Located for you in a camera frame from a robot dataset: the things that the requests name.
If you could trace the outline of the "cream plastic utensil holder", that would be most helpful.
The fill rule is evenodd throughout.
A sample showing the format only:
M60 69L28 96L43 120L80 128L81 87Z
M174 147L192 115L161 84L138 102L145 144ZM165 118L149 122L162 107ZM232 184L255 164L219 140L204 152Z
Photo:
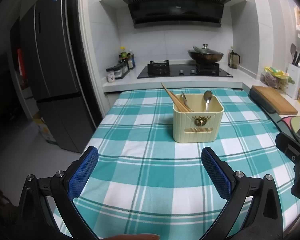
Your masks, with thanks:
M206 103L203 94L186 94L191 112L173 105L173 139L178 143L212 142L217 139L224 107L213 95Z

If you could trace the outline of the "small steel spoon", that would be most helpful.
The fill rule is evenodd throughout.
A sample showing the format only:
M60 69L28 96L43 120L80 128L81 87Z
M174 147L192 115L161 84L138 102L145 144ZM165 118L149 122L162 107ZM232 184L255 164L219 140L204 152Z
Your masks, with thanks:
M205 91L204 95L203 95L203 99L205 101L206 104L206 111L209 111L209 104L211 102L213 95L212 92L210 90Z

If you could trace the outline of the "diagonal wooden chopstick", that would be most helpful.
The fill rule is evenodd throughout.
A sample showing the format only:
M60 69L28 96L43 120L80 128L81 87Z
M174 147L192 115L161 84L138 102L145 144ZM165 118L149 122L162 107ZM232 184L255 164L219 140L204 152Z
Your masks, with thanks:
M189 107L187 107L185 105L185 103L182 103L175 94L173 94L171 91L169 91L163 83L161 83L163 89L166 91L166 93L169 95L169 97L171 98L171 100L173 101L175 107L177 108L177 110L179 112L183 112L183 113L190 113L192 112L192 110L190 110Z

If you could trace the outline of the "large steel spoon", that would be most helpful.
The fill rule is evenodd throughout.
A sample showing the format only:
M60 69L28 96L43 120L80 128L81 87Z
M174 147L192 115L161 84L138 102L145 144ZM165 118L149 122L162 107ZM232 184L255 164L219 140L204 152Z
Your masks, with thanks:
M190 110L190 108L189 108L189 106L188 106L188 104L187 104L187 99L186 99L185 94L184 94L183 92L181 92L181 95L182 95L182 98L183 98L184 105L186 106L186 108L187 108L188 110Z

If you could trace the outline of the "green tray with dishes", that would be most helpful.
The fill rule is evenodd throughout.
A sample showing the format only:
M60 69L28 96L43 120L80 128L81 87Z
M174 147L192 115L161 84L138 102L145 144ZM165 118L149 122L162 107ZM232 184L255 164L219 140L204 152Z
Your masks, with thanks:
M290 126L294 134L300 130L300 116L294 116L290 120Z

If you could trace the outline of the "wooden cutting board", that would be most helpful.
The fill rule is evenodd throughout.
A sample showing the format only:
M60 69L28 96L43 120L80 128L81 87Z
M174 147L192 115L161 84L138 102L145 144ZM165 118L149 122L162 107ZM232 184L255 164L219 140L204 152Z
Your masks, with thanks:
M252 86L250 97L266 112L278 115L297 115L298 111L275 89Z

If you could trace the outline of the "bag of snacks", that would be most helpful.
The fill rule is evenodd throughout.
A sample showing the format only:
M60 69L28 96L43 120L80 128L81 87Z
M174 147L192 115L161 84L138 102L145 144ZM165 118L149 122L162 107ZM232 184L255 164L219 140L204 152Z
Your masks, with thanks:
M260 76L260 81L268 87L284 91L289 84L295 84L295 81L287 72L273 67L264 67Z

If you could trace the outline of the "dark glass kettle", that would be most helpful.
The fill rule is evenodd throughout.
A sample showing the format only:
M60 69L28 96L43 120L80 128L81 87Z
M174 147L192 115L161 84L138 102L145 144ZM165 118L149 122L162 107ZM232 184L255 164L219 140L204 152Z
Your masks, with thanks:
M237 69L241 62L241 57L239 54L234 52L233 46L231 46L228 53L228 66L232 69Z

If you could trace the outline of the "teal plaid tablecloth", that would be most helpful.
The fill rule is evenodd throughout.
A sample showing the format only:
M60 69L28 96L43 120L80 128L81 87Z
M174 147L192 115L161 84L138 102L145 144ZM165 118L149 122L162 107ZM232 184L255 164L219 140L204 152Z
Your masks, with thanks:
M173 103L163 89L123 92L92 136L99 160L74 204L100 238L154 233L199 239L221 212L222 199L201 162L206 146L246 176L273 176L284 227L300 215L291 193L293 163L275 145L278 129L237 89L214 89L224 107L217 138L173 139Z

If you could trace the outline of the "wok with glass lid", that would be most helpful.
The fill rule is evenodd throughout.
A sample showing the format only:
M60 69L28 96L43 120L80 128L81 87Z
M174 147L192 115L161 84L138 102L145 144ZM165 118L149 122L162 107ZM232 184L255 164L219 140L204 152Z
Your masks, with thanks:
M190 58L197 63L217 63L223 58L223 53L209 49L207 44L203 44L203 48L193 46L187 52Z

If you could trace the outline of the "black gas stove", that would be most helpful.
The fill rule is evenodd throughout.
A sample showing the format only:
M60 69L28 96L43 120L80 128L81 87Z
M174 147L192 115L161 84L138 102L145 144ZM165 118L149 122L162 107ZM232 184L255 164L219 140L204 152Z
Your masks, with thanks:
M177 76L209 76L209 77L233 77L220 68L218 63L198 64L172 64L168 60L162 62L151 61L138 75L138 79L155 77Z

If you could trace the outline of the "black refrigerator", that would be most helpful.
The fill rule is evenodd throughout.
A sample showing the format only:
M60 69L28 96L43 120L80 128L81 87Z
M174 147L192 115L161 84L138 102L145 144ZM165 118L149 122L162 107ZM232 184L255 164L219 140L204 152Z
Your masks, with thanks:
M22 0L17 24L39 114L60 148L83 152L102 114L85 58L78 0Z

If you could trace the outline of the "spice jars rack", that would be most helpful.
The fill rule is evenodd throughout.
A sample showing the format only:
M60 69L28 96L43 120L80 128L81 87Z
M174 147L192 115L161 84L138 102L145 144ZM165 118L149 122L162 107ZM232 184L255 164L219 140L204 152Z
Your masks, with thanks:
M123 79L128 73L129 69L125 63L119 63L113 67L106 69L107 81L109 83L115 82L115 80Z

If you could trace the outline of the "black range hood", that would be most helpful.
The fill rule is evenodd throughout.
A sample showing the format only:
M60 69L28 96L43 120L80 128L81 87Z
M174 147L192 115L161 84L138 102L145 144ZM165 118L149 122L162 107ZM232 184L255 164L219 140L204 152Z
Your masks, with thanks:
M231 0L123 0L135 28L156 25L221 27L224 5Z

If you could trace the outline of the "condiment bottles group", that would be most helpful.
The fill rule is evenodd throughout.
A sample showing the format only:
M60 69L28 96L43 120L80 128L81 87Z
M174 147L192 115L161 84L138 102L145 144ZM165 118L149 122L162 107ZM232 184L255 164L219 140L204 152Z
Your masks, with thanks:
M126 47L121 46L119 52L119 61L125 62L128 69L135 68L135 59L132 50L127 50Z

